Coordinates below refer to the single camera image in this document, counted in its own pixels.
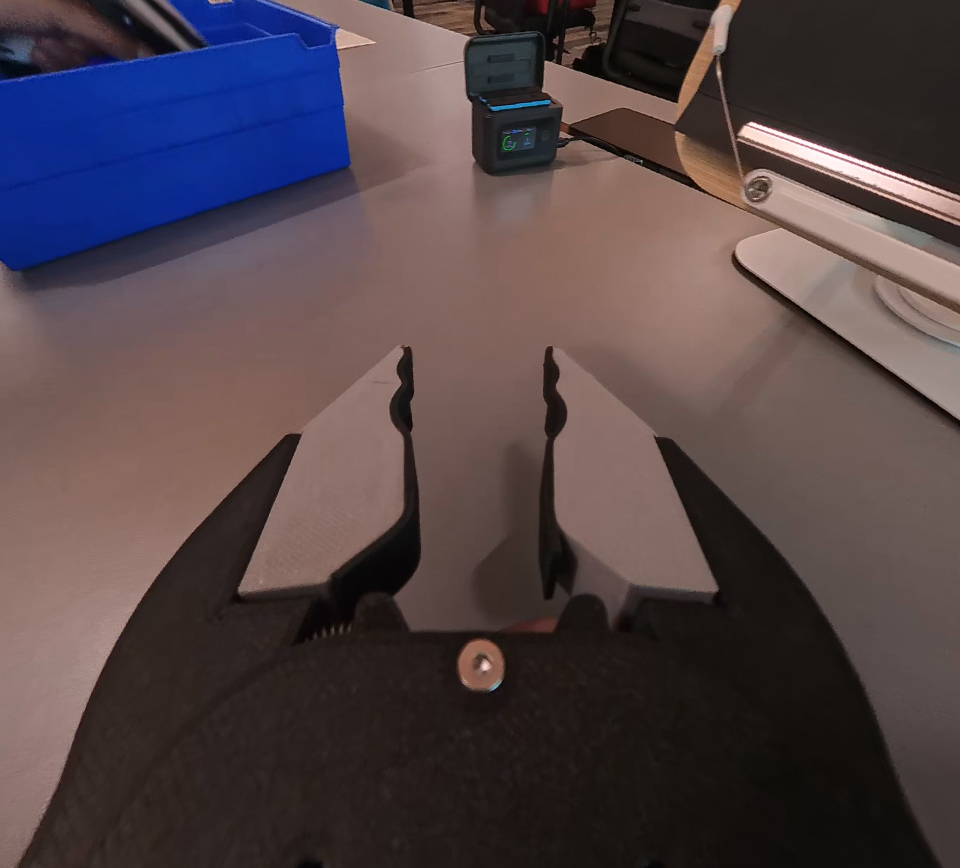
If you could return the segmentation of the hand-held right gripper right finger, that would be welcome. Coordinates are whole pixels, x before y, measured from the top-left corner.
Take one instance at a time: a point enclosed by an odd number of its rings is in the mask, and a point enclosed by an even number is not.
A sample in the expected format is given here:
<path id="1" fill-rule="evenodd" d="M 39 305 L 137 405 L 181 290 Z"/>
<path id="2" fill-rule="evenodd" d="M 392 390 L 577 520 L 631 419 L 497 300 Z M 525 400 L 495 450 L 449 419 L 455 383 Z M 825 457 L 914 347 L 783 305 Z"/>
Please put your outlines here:
<path id="1" fill-rule="evenodd" d="M 712 604 L 719 588 L 664 439 L 556 346 L 544 353 L 542 391 L 543 597 L 592 595 L 609 617 L 635 617 L 647 601 Z"/>

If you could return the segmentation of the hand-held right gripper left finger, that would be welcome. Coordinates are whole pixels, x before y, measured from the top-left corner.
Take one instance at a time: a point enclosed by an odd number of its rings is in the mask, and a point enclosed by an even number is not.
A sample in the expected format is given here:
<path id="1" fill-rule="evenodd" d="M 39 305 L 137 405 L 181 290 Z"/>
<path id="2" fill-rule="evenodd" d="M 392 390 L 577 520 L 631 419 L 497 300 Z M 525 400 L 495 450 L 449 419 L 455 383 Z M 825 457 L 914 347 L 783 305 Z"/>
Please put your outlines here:
<path id="1" fill-rule="evenodd" d="M 312 418 L 238 594 L 245 600 L 394 594 L 420 560 L 413 356 L 397 346 Z"/>

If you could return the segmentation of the blue plastic bin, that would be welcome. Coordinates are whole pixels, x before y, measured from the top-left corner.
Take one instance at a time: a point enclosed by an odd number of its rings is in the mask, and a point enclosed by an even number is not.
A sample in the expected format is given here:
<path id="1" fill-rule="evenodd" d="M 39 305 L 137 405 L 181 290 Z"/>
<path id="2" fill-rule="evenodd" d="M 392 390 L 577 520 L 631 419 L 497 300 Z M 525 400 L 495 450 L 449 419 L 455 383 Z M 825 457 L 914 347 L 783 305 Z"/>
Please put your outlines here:
<path id="1" fill-rule="evenodd" d="M 208 46 L 1 83 L 15 271 L 351 164 L 338 27 L 271 0 L 169 0 Z"/>

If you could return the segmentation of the white board stand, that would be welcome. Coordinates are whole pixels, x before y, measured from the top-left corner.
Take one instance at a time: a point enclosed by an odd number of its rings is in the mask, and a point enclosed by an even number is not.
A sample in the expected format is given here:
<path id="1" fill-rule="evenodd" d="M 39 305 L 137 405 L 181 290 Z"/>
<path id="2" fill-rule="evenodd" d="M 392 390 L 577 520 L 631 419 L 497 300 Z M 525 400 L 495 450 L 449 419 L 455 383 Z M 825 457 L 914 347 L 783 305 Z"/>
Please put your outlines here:
<path id="1" fill-rule="evenodd" d="M 958 178 L 758 121 L 736 142 L 742 199 L 774 225 L 738 265 L 958 420 Z"/>

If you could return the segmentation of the dark flat tablet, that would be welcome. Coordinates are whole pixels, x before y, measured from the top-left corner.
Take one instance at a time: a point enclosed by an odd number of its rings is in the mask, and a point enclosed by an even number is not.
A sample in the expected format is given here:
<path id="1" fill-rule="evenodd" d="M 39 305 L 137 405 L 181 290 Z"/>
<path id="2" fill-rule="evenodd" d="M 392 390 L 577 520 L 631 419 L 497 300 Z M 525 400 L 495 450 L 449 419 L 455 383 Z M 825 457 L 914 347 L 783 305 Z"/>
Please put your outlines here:
<path id="1" fill-rule="evenodd" d="M 681 164 L 672 126 L 630 108 L 618 107 L 565 124 L 572 138 L 622 157 L 656 174 L 696 189 Z"/>

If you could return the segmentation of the black charging case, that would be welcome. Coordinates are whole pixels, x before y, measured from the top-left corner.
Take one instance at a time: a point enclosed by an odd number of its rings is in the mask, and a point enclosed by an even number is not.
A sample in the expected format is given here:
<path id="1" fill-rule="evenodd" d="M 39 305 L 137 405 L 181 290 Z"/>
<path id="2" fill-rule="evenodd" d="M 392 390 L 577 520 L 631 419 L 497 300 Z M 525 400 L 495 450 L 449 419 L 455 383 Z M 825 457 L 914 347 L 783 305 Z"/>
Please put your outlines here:
<path id="1" fill-rule="evenodd" d="M 545 167 L 558 151 L 563 106 L 544 91 L 546 42 L 536 32 L 470 38 L 463 50 L 474 162 L 489 175 Z"/>

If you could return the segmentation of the black board with wooden frame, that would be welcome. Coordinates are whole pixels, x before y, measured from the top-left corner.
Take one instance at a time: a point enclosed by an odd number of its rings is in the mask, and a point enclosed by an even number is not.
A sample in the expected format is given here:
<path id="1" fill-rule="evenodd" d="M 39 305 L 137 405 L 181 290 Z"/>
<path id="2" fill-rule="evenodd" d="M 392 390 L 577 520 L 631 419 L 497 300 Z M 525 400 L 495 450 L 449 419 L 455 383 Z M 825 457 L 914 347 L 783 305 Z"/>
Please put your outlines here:
<path id="1" fill-rule="evenodd" d="M 686 174 L 744 207 L 751 121 L 958 178 L 959 0 L 721 0 L 684 80 Z"/>

